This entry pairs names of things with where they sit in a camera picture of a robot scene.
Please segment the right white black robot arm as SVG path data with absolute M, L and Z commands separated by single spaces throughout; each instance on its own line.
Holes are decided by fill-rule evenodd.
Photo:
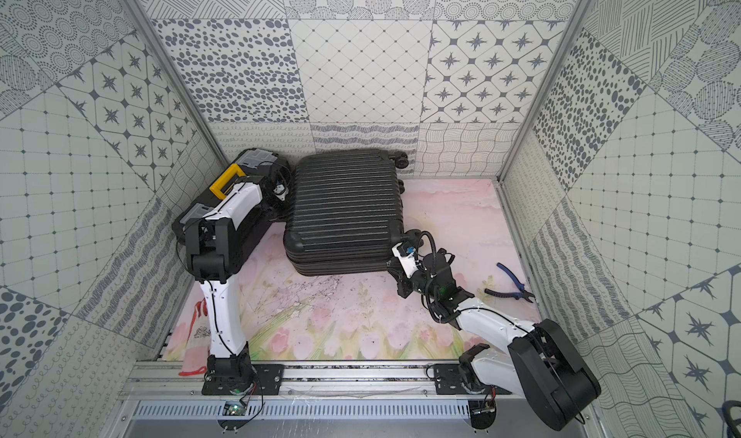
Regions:
M 596 375 L 563 328 L 554 320 L 520 320 L 490 307 L 453 279 L 453 260 L 445 250 L 424 258 L 410 246 L 392 250 L 389 273 L 398 293 L 419 293 L 431 319 L 481 339 L 457 360 L 451 379 L 436 374 L 444 388 L 453 385 L 482 395 L 478 411 L 493 417 L 495 398 L 505 390 L 526 399 L 532 411 L 552 430 L 560 431 L 602 393 Z

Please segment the black hard-shell suitcase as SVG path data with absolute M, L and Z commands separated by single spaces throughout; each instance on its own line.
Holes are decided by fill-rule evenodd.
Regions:
M 304 276 L 383 272 L 401 241 L 405 152 L 358 149 L 303 158 L 293 172 L 283 243 Z

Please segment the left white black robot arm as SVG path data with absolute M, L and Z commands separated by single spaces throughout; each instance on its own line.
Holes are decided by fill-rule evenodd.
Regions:
M 260 390 L 239 315 L 237 274 L 286 211 L 291 169 L 262 162 L 230 165 L 177 221 L 184 267 L 199 283 L 210 325 L 207 396 L 250 397 Z

